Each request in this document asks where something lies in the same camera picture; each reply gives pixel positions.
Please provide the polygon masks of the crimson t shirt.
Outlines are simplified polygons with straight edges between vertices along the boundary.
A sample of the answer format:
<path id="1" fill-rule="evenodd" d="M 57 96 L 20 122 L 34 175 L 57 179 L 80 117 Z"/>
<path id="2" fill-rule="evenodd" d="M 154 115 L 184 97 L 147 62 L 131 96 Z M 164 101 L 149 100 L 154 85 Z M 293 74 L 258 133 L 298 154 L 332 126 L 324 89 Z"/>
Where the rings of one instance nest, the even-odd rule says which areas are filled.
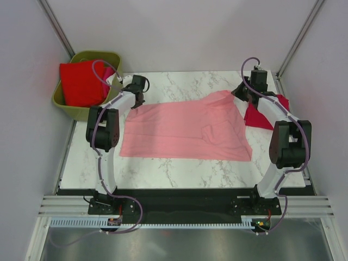
<path id="1" fill-rule="evenodd" d="M 287 110 L 289 110 L 289 100 L 285 98 L 283 95 L 276 95 L 280 104 L 284 106 Z M 244 122 L 246 126 L 262 128 L 267 130 L 273 130 L 273 126 L 267 120 L 267 118 L 261 114 L 252 104 L 248 104 L 246 109 L 246 113 L 244 116 Z"/>

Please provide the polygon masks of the light pink t shirt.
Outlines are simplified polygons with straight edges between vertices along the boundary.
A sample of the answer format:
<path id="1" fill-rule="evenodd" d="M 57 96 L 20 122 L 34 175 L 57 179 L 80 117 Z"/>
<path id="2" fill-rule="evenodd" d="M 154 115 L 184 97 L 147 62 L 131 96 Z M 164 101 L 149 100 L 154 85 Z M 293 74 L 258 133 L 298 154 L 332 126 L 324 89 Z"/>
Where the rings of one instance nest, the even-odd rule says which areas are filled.
<path id="1" fill-rule="evenodd" d="M 122 157 L 250 161 L 252 148 L 234 96 L 142 105 L 129 112 Z"/>

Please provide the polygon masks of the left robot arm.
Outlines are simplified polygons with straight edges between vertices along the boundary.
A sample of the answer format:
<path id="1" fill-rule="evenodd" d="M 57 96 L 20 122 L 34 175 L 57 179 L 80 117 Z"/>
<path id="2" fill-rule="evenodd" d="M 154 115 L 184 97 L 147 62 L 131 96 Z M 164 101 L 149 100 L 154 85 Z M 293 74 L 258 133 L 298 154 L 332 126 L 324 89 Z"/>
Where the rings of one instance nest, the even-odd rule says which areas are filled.
<path id="1" fill-rule="evenodd" d="M 120 139 L 120 116 L 136 109 L 145 102 L 144 93 L 150 81 L 134 74 L 123 79 L 119 94 L 106 104 L 89 109 L 86 140 L 94 150 L 97 164 L 97 181 L 93 192 L 94 201 L 108 214 L 119 209 L 114 175 L 114 152 Z"/>

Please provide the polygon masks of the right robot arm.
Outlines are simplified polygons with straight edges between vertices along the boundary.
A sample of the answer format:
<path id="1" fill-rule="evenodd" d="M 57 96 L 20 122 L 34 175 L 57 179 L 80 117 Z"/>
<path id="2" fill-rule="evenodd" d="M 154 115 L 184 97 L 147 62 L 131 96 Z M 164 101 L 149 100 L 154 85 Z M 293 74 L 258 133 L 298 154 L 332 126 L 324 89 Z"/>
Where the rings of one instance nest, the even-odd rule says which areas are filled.
<path id="1" fill-rule="evenodd" d="M 311 123 L 292 115 L 281 104 L 279 97 L 268 91 L 267 78 L 265 70 L 254 67 L 250 76 L 242 76 L 242 83 L 232 91 L 232 95 L 248 103 L 247 125 L 272 130 L 269 145 L 271 163 L 256 185 L 257 196 L 252 197 L 248 204 L 255 214 L 267 210 L 267 198 L 278 196 L 287 175 L 301 172 L 310 159 Z"/>

